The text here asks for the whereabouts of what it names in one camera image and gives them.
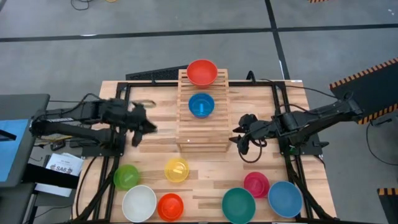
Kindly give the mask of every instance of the wooden rack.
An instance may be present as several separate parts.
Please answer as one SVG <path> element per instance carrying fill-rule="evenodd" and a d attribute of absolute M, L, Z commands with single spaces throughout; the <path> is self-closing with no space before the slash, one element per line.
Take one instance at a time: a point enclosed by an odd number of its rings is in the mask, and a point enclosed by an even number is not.
<path fill-rule="evenodd" d="M 188 108 L 188 101 L 196 93 L 213 97 L 215 108 L 207 118 L 196 118 Z M 217 79 L 209 88 L 193 85 L 187 70 L 178 72 L 177 135 L 181 152 L 226 152 L 231 136 L 231 111 L 227 69 L 218 69 Z"/>

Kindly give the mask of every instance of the bowl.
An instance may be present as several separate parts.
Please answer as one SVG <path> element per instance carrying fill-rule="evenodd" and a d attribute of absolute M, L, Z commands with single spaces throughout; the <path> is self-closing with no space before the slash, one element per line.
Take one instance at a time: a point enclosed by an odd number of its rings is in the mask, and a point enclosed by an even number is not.
<path fill-rule="evenodd" d="M 167 222 L 178 220 L 184 211 L 184 203 L 176 194 L 164 195 L 158 203 L 157 213 L 159 217 Z"/>
<path fill-rule="evenodd" d="M 215 103 L 209 94 L 197 93 L 189 99 L 188 107 L 195 117 L 206 118 L 213 112 Z"/>
<path fill-rule="evenodd" d="M 171 182 L 182 182 L 188 177 L 189 174 L 188 163 L 182 158 L 170 159 L 165 166 L 164 174 L 167 180 Z"/>
<path fill-rule="evenodd" d="M 248 190 L 254 198 L 264 198 L 268 194 L 269 181 L 260 172 L 251 172 L 244 179 L 244 188 Z"/>
<path fill-rule="evenodd" d="M 284 218 L 293 218 L 303 207 L 300 190 L 287 181 L 279 181 L 271 186 L 268 201 L 273 211 Z"/>
<path fill-rule="evenodd" d="M 146 221 L 152 216 L 155 209 L 155 192 L 145 185 L 133 187 L 123 198 L 123 215 L 133 223 Z"/>
<path fill-rule="evenodd" d="M 222 201 L 224 216 L 234 224 L 250 222 L 256 212 L 256 202 L 246 189 L 237 187 L 228 190 Z"/>
<path fill-rule="evenodd" d="M 187 68 L 187 77 L 199 88 L 208 88 L 217 79 L 217 66 L 210 60 L 199 59 Z"/>
<path fill-rule="evenodd" d="M 113 175 L 113 183 L 119 190 L 129 190 L 139 182 L 140 175 L 132 165 L 120 166 Z"/>

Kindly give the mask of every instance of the red bowl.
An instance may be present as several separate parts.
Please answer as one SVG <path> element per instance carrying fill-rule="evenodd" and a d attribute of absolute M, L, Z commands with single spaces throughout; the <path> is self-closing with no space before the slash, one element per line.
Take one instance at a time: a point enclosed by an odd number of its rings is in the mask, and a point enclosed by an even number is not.
<path fill-rule="evenodd" d="M 199 88 L 208 88 L 216 80 L 217 73 L 217 66 L 206 59 L 193 61 L 187 68 L 188 79 Z"/>
<path fill-rule="evenodd" d="M 264 198 L 269 191 L 269 181 L 260 172 L 251 172 L 244 179 L 244 188 L 248 190 L 254 198 Z"/>
<path fill-rule="evenodd" d="M 157 204 L 159 217 L 167 222 L 178 220 L 184 211 L 184 203 L 180 196 L 169 193 L 164 195 Z"/>

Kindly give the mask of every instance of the wooden table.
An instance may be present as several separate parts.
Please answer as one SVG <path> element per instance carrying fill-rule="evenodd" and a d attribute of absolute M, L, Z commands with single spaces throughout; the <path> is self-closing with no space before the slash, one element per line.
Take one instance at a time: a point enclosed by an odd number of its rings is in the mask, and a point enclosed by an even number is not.
<path fill-rule="evenodd" d="M 286 82 L 287 85 L 303 86 L 302 82 Z M 117 84 L 117 81 L 104 81 L 99 96 L 114 98 Z M 270 120 L 275 113 L 271 88 L 267 86 L 231 86 L 229 92 L 233 128 L 238 127 L 240 117 L 246 113 L 253 113 L 259 119 L 264 120 Z M 290 103 L 308 109 L 307 97 L 303 89 L 287 88 L 287 93 Z M 159 132 L 144 136 L 137 148 L 131 146 L 132 133 L 128 133 L 126 148 L 124 155 L 120 158 L 120 165 L 132 164 L 136 166 L 141 173 L 140 184 L 152 188 L 158 201 L 161 196 L 171 192 L 181 196 L 184 202 L 184 213 L 178 220 L 179 222 L 227 222 L 221 211 L 223 195 L 230 188 L 242 187 L 244 177 L 250 172 L 262 172 L 271 184 L 279 180 L 287 180 L 285 162 L 279 154 L 276 139 L 268 141 L 268 146 L 263 150 L 261 159 L 254 164 L 247 164 L 239 158 L 235 144 L 230 146 L 228 152 L 179 153 L 175 143 L 176 86 L 134 87 L 131 89 L 130 99 L 151 99 L 157 103 L 156 108 L 147 109 L 147 116 L 150 121 L 158 126 Z M 96 129 L 104 127 L 106 125 L 103 124 L 95 126 Z M 246 159 L 253 160 L 258 153 L 259 148 L 251 146 Z M 171 183 L 165 178 L 164 166 L 173 157 L 183 157 L 190 166 L 188 179 L 182 183 Z M 80 177 L 85 173 L 90 161 L 91 158 L 87 158 Z M 335 208 L 323 164 L 314 156 L 302 156 L 302 161 L 309 191 L 327 213 L 335 216 Z M 80 212 L 88 205 L 97 191 L 102 163 L 102 157 L 95 160 L 83 183 L 78 205 Z M 110 170 L 112 163 L 112 160 L 110 160 L 108 170 Z M 111 222 L 128 222 L 121 208 L 125 193 L 125 191 L 115 192 Z M 107 198 L 108 193 L 106 192 L 101 202 L 100 218 L 104 217 Z M 254 222 L 292 220 L 276 215 L 266 198 L 256 199 L 256 207 Z M 163 220 L 159 218 L 157 211 L 155 211 L 148 221 L 162 222 Z"/>

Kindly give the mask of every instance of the black keyboard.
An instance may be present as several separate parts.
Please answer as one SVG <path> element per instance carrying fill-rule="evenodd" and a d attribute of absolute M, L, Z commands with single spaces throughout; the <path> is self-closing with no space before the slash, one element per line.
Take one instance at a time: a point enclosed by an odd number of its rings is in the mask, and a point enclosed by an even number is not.
<path fill-rule="evenodd" d="M 126 80 L 178 80 L 178 70 L 187 69 L 188 65 L 137 72 L 126 75 Z"/>

